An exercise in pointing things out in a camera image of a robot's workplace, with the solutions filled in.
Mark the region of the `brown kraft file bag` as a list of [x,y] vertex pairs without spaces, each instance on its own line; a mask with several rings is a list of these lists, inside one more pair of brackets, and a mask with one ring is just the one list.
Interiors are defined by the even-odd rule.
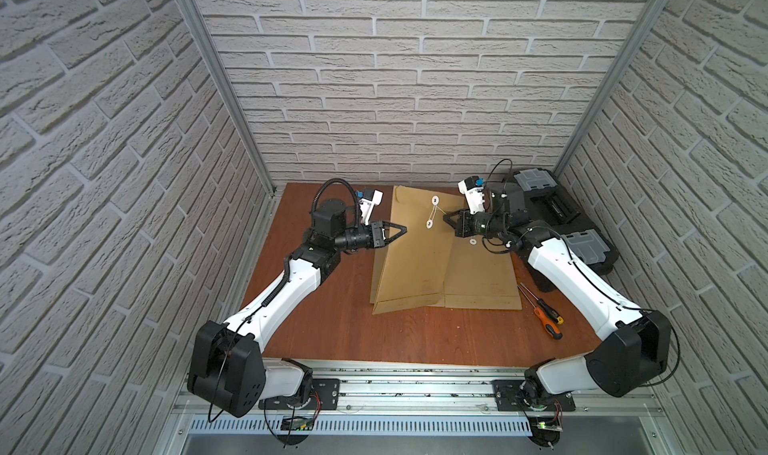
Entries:
[[443,292],[445,308],[522,309],[511,255],[491,253],[479,237],[454,239]]

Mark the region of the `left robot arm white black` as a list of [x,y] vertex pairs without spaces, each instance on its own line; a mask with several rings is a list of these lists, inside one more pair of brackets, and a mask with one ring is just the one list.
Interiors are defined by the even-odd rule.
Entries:
[[[343,255],[384,248],[406,234],[403,225],[372,219],[382,198],[379,190],[358,191],[341,178],[324,182],[312,201],[311,223],[301,244],[284,257],[276,279],[224,322],[209,320],[197,331],[188,391],[234,417],[264,400],[282,398],[298,408],[314,398],[312,368],[290,359],[266,359],[263,352]],[[397,235],[390,232],[393,228]]]

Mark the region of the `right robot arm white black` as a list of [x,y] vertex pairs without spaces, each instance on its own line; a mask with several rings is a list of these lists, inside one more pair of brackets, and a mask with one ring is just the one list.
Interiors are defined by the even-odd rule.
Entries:
[[636,388],[660,385],[675,373],[668,357],[679,338],[671,322],[602,279],[617,253],[559,186],[470,176],[459,182],[458,190],[466,208],[443,217],[456,236],[491,240],[494,255],[516,253],[536,285],[544,291],[558,289],[600,340],[585,354],[530,367],[519,388],[523,404],[542,409],[560,395],[584,389],[622,397]]

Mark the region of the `black plastic toolbox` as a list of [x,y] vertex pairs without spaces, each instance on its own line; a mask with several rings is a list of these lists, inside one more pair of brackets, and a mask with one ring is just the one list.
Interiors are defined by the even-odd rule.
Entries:
[[587,215],[574,197],[543,168],[516,170],[511,178],[520,186],[529,220],[512,229],[520,257],[528,260],[535,241],[560,234],[571,253],[599,276],[606,276],[618,260],[612,240]]

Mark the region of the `black yellow handled screwdriver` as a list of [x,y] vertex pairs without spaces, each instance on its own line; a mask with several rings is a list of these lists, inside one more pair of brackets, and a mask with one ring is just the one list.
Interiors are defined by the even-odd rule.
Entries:
[[526,285],[522,284],[521,287],[523,290],[530,296],[533,297],[533,299],[536,301],[536,304],[543,310],[545,315],[552,320],[557,325],[562,325],[564,323],[564,319],[562,316],[549,304],[547,304],[542,298],[535,295],[531,289],[529,289]]

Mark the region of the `orange handled screwdriver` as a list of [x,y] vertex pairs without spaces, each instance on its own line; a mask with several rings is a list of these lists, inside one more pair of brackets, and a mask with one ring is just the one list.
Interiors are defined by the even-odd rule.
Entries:
[[536,315],[536,317],[540,320],[544,330],[547,332],[549,336],[551,336],[554,340],[561,340],[563,338],[563,334],[560,330],[561,325],[555,324],[552,320],[550,320],[543,310],[536,304],[536,301],[533,299],[532,296],[528,295],[523,288],[521,287],[522,284],[518,285],[518,289],[520,290],[520,293],[525,297],[526,300],[529,301],[531,306],[533,307],[533,312]]

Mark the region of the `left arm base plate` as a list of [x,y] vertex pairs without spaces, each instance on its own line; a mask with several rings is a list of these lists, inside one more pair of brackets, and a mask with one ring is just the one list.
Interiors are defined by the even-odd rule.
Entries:
[[291,396],[278,396],[258,402],[260,410],[335,410],[338,405],[340,380],[334,378],[313,378],[302,381],[297,392]]

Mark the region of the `aluminium rail frame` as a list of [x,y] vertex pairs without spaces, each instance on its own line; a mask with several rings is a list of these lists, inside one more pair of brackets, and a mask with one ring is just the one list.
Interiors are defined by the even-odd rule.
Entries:
[[[331,405],[315,425],[281,441],[284,410],[256,409],[207,419],[187,391],[175,397],[156,454],[537,454],[537,413],[515,411],[499,389],[521,378],[518,368],[321,361],[316,375],[331,383]],[[563,426],[548,454],[679,454],[657,396],[639,389],[622,398],[582,390],[565,399]]]

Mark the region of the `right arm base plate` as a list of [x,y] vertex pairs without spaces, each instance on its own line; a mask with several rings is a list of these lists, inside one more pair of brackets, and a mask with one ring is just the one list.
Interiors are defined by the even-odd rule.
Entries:
[[491,385],[499,412],[554,412],[557,409],[562,409],[564,412],[574,412],[576,410],[570,393],[552,395],[539,389],[528,379],[493,380]]

